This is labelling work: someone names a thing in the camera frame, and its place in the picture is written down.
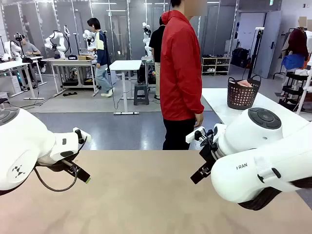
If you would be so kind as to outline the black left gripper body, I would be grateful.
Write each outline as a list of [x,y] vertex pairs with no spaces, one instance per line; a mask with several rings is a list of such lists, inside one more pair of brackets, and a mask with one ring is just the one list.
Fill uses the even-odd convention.
[[53,172],[61,172],[66,171],[67,173],[74,173],[74,169],[78,169],[79,166],[77,166],[73,160],[79,155],[79,153],[72,154],[70,156],[67,156],[59,161],[57,161],[54,164],[48,165],[48,164],[42,164],[37,162],[36,167],[47,167]]

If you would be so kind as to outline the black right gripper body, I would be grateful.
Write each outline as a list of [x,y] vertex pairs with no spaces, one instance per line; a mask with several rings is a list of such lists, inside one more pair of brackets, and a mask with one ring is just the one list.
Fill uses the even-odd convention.
[[199,154],[205,160],[205,163],[198,169],[199,171],[210,171],[218,159],[217,143],[213,143],[211,140],[204,140],[201,142],[200,146],[202,146]]

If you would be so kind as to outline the person's right hand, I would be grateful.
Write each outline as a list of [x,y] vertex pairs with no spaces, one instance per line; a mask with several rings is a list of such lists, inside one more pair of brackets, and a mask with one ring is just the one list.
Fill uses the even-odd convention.
[[198,128],[202,125],[202,122],[203,122],[203,113],[200,113],[200,114],[195,114],[195,125],[194,127],[195,128]]

